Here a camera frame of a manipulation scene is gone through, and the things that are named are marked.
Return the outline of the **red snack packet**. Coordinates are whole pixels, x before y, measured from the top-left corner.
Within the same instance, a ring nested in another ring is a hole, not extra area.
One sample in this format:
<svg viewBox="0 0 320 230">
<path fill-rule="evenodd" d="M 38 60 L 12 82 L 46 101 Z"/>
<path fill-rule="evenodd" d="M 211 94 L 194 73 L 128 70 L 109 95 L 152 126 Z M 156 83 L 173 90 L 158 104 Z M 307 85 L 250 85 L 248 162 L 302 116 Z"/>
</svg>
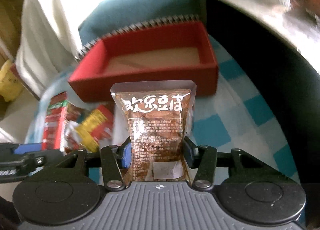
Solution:
<svg viewBox="0 0 320 230">
<path fill-rule="evenodd" d="M 60 149 L 65 129 L 67 108 L 66 91 L 51 98 L 44 121 L 42 150 Z"/>
</svg>

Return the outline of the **red yellow Trolli candy packet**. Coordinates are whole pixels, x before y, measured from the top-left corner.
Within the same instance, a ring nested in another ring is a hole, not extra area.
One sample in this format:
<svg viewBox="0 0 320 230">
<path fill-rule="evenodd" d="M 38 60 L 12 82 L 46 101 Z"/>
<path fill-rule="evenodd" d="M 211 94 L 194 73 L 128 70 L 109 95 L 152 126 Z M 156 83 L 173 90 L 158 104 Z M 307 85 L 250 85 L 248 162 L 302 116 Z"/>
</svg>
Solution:
<svg viewBox="0 0 320 230">
<path fill-rule="evenodd" d="M 113 132 L 114 105 L 99 105 L 92 111 L 73 107 L 67 115 L 63 150 L 85 149 L 96 153 L 101 144 L 109 145 Z"/>
</svg>

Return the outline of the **brown tofu snack packet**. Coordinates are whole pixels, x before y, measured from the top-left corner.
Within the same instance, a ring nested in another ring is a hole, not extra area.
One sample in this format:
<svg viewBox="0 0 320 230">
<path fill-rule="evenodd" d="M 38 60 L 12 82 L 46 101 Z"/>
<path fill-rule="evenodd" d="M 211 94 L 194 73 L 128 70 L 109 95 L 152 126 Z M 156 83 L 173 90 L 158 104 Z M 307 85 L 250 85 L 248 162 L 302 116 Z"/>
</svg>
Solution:
<svg viewBox="0 0 320 230">
<path fill-rule="evenodd" d="M 191 80 L 123 82 L 111 95 L 127 121 L 132 181 L 184 181 L 189 171 L 183 140 L 191 130 L 196 84 Z"/>
</svg>

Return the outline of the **yellow container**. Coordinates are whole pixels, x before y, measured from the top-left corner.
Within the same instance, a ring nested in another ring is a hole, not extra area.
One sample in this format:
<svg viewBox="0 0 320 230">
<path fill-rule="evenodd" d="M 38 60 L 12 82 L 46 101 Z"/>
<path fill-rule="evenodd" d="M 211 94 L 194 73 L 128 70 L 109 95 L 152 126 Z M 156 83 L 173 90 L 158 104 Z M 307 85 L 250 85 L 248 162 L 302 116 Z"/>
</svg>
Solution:
<svg viewBox="0 0 320 230">
<path fill-rule="evenodd" d="M 1 67 L 0 72 L 0 94 L 6 102 L 16 100 L 23 90 L 23 86 L 20 80 L 11 71 L 11 66 L 11 61 L 6 60 L 6 62 Z"/>
</svg>

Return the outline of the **blue white checkered cloth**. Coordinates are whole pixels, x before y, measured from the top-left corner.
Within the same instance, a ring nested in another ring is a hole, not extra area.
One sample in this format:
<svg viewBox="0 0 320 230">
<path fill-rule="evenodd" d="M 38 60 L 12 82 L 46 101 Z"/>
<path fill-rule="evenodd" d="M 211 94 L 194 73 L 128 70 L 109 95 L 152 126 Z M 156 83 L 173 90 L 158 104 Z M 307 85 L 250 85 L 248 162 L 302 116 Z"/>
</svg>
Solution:
<svg viewBox="0 0 320 230">
<path fill-rule="evenodd" d="M 192 141 L 221 152 L 240 148 L 299 181 L 291 150 L 270 107 L 234 58 L 212 37 L 219 63 L 215 95 L 195 100 Z"/>
</svg>

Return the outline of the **red cardboard box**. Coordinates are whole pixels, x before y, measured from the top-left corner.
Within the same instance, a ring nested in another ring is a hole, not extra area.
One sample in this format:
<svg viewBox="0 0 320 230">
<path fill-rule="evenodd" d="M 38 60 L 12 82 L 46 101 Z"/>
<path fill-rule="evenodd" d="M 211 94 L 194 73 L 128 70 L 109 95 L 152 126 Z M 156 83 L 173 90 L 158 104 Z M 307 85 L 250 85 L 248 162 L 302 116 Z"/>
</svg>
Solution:
<svg viewBox="0 0 320 230">
<path fill-rule="evenodd" d="M 68 82 L 84 102 L 112 99 L 115 83 L 192 80 L 198 96 L 216 93 L 219 67 L 200 21 L 166 24 L 105 37 L 80 61 Z"/>
</svg>

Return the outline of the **dark coffee table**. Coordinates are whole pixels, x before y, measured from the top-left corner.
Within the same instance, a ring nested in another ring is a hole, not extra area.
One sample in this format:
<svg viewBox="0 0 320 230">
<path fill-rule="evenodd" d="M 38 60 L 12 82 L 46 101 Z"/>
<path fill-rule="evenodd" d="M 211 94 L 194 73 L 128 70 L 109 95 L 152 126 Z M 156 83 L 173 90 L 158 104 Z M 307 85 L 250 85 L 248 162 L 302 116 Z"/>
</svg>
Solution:
<svg viewBox="0 0 320 230">
<path fill-rule="evenodd" d="M 209 34 L 262 94 L 287 139 L 319 224 L 319 27 L 290 0 L 202 0 Z"/>
</svg>

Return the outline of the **white towel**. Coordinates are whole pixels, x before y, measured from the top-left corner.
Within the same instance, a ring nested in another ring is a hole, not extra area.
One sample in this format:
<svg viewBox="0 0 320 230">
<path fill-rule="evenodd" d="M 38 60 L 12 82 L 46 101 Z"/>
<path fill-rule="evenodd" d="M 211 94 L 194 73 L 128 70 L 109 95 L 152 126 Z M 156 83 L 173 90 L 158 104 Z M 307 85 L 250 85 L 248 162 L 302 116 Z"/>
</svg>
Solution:
<svg viewBox="0 0 320 230">
<path fill-rule="evenodd" d="M 40 97 L 57 74 L 75 63 L 78 28 L 104 0 L 24 0 L 17 71 Z"/>
</svg>

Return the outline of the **teal sofa blanket houndstooth trim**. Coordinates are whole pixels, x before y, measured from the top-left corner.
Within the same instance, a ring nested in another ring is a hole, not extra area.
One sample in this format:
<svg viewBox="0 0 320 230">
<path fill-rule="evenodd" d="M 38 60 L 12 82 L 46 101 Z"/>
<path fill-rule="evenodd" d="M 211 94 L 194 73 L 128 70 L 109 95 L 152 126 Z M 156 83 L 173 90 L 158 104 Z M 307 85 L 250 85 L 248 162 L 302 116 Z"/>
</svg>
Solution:
<svg viewBox="0 0 320 230">
<path fill-rule="evenodd" d="M 77 61 L 99 39 L 161 24 L 200 19 L 200 0 L 105 0 L 79 27 L 82 47 Z"/>
</svg>

